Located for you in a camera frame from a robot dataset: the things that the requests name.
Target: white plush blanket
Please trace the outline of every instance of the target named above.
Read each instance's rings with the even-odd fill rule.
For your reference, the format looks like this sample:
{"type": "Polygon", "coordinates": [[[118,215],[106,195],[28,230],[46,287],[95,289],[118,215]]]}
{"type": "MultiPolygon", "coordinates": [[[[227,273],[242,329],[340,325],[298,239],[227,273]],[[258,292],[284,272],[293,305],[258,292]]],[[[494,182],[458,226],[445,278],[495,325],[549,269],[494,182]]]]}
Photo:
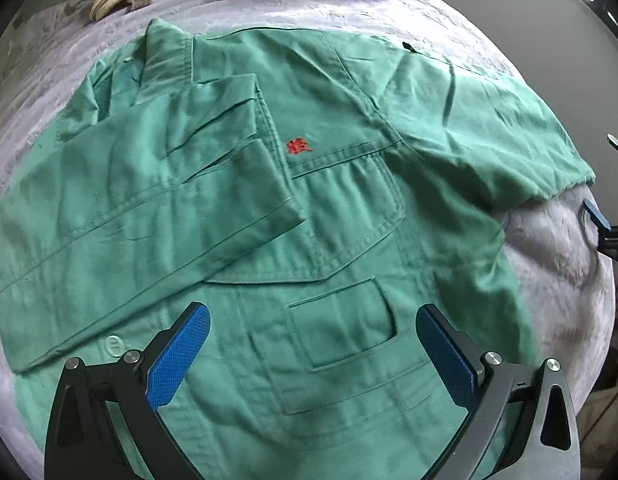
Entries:
{"type": "MultiPolygon", "coordinates": [[[[161,17],[190,32],[272,25],[382,35],[456,63],[520,77],[476,27],[440,0],[153,0],[89,23],[91,0],[70,0],[22,25],[0,58],[0,193],[44,126],[90,66],[161,17]]],[[[614,321],[611,261],[595,252],[584,220],[586,187],[504,218],[506,251],[520,277],[544,356],[563,363],[579,410],[607,353],[614,321]]],[[[38,450],[14,404],[14,377],[0,345],[0,434],[26,473],[42,479],[38,450]]]]}

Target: red chinese character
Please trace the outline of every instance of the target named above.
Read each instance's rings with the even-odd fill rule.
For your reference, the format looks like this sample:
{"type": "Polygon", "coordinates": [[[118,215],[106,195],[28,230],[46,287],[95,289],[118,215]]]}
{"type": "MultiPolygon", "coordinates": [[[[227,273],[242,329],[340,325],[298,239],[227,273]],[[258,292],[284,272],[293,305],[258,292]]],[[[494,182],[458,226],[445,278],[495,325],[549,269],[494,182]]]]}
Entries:
{"type": "Polygon", "coordinates": [[[309,147],[309,143],[302,137],[296,137],[287,143],[287,149],[292,155],[297,155],[302,152],[313,152],[309,147]]]}

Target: white button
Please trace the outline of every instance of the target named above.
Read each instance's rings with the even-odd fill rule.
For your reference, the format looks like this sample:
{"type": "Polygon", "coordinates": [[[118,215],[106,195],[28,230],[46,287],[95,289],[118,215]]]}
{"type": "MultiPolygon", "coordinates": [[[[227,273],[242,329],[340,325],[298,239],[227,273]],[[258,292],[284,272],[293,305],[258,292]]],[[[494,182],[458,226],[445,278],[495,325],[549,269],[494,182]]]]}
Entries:
{"type": "Polygon", "coordinates": [[[124,353],[124,341],[117,335],[110,335],[105,340],[105,349],[113,357],[120,357],[124,353]]]}

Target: green fabric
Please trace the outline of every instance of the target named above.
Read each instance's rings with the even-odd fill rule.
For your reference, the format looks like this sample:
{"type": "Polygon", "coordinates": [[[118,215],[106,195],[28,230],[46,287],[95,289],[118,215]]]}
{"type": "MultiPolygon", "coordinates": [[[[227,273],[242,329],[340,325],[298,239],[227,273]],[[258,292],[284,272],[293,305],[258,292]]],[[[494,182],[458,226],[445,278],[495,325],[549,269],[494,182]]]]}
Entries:
{"type": "Polygon", "coordinates": [[[68,356],[111,362],[107,337],[144,348],[202,301],[211,334],[161,415],[205,478],[419,478],[465,412],[417,308],[538,362],[494,214],[592,179],[520,80],[370,36],[156,20],[0,202],[20,412],[42,447],[68,356]]]}

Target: silver bolt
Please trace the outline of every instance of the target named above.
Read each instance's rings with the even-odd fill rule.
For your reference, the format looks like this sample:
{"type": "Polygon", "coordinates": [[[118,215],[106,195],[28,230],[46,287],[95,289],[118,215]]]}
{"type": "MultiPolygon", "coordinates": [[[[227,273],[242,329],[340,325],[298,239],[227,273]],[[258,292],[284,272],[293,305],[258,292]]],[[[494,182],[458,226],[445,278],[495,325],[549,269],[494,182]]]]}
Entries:
{"type": "Polygon", "coordinates": [[[553,372],[557,372],[558,370],[560,370],[560,363],[555,359],[548,359],[547,368],[549,368],[553,372]]]}
{"type": "Polygon", "coordinates": [[[67,370],[75,370],[80,364],[80,360],[77,357],[72,357],[67,359],[67,362],[64,364],[64,367],[67,370]]]}
{"type": "Polygon", "coordinates": [[[124,362],[129,363],[130,365],[137,363],[140,361],[140,352],[137,350],[130,350],[126,354],[124,354],[124,362]]]}
{"type": "Polygon", "coordinates": [[[502,363],[502,356],[498,352],[487,352],[484,355],[484,360],[490,365],[499,365],[502,363]]]}

